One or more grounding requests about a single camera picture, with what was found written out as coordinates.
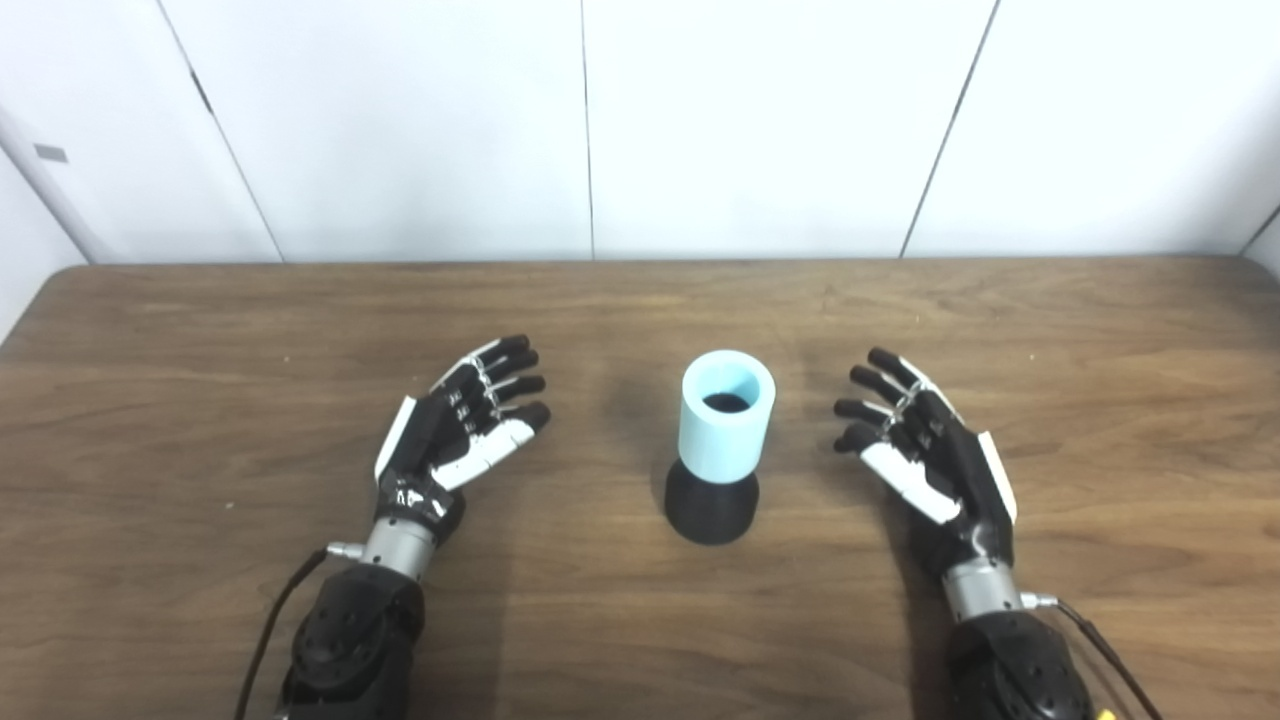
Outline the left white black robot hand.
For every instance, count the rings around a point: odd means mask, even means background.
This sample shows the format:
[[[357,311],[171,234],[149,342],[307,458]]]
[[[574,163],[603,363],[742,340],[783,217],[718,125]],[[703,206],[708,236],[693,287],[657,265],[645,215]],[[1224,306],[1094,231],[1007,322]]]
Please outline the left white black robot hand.
[[[404,397],[374,462],[376,520],[419,525],[444,544],[465,515],[462,487],[550,421],[550,409],[532,397],[547,387],[530,373],[538,363],[527,336],[506,336],[463,355],[424,395]]]

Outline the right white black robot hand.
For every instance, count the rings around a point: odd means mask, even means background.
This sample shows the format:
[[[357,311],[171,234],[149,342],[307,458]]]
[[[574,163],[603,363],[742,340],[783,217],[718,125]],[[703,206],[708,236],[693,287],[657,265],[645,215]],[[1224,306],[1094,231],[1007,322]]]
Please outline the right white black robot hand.
[[[908,510],[908,547],[941,578],[965,562],[1012,568],[1018,502],[991,433],[972,429],[919,368],[883,347],[850,372],[878,396],[840,398],[837,454],[855,456]]]

